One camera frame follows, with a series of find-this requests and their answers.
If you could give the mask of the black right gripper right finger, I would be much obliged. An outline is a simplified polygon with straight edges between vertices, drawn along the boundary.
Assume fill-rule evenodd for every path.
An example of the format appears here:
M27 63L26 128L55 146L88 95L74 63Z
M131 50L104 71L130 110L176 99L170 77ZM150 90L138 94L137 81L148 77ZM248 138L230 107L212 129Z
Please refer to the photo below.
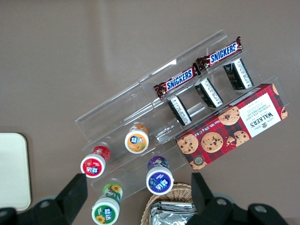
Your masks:
M215 197L200 173L191 175L192 199L196 214L192 225L229 225L233 204L224 197Z

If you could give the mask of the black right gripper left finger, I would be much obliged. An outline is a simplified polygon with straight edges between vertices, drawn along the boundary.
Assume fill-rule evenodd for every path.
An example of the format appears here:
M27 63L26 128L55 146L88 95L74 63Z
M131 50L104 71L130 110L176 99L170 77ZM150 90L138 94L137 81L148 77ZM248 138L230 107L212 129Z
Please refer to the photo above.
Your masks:
M33 208L36 225L70 225L88 196L86 175L77 174L53 199L40 201Z

